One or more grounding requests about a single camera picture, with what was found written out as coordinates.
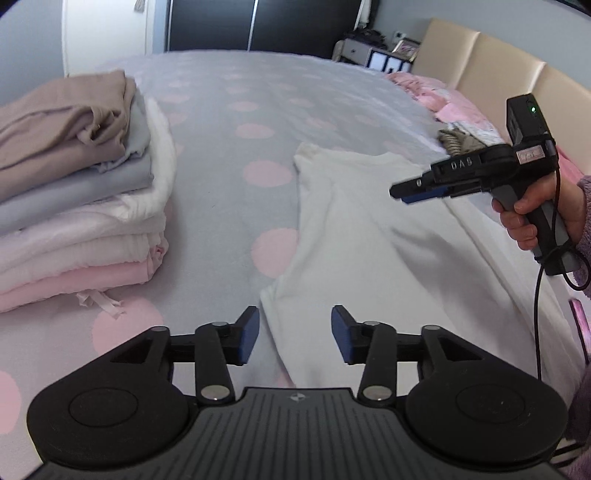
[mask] white label sticker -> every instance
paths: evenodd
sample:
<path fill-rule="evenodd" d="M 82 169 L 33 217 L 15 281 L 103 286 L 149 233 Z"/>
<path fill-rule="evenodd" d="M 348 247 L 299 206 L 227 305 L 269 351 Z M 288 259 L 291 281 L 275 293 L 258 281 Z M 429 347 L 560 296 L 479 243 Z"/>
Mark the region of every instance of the white label sticker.
<path fill-rule="evenodd" d="M 519 160 L 519 163 L 522 165 L 545 157 L 546 154 L 541 145 L 536 145 L 535 147 L 526 148 L 525 150 L 519 150 L 517 152 L 517 160 Z"/>

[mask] headboard panel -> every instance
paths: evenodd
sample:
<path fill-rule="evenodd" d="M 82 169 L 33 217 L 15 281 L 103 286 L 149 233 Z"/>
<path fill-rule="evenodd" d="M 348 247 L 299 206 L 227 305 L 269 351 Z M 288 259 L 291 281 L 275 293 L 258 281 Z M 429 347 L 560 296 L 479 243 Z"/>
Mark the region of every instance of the headboard panel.
<path fill-rule="evenodd" d="M 508 140 L 505 101 L 531 92 L 544 65 L 523 50 L 480 34 L 456 89 L 472 100 Z"/>
<path fill-rule="evenodd" d="M 533 92 L 558 146 L 591 175 L 591 92 L 523 50 L 434 18 L 413 65 L 470 99 L 508 139 L 506 100 Z"/>
<path fill-rule="evenodd" d="M 413 73 L 456 88 L 479 32 L 434 18 L 413 64 Z"/>

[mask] nightstand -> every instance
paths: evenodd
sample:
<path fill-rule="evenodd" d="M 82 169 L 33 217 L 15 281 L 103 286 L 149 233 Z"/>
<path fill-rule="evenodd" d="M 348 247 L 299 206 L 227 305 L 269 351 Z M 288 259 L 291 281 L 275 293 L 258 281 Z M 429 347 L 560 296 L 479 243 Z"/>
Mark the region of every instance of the nightstand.
<path fill-rule="evenodd" d="M 340 56 L 341 61 L 386 73 L 409 72 L 413 65 L 397 53 L 382 50 L 351 38 L 344 40 Z"/>

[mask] nightstand drawer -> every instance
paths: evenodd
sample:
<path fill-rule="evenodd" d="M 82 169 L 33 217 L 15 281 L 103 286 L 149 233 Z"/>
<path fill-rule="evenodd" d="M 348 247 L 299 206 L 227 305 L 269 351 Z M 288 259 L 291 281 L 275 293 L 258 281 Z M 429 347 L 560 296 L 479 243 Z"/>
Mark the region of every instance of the nightstand drawer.
<path fill-rule="evenodd" d="M 369 45 L 347 38 L 345 39 L 343 53 L 341 55 L 353 63 L 356 63 L 357 65 L 363 65 L 365 67 L 368 62 L 370 52 L 371 47 Z"/>

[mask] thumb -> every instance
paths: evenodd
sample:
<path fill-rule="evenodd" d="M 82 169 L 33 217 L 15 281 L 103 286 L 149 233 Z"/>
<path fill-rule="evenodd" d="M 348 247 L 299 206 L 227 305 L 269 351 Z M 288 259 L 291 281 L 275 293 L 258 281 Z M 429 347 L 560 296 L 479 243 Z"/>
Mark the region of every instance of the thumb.
<path fill-rule="evenodd" d="M 520 215 L 533 212 L 546 200 L 554 199 L 556 195 L 556 176 L 554 173 L 542 177 L 531 184 L 525 191 L 523 198 L 515 203 L 513 208 Z"/>

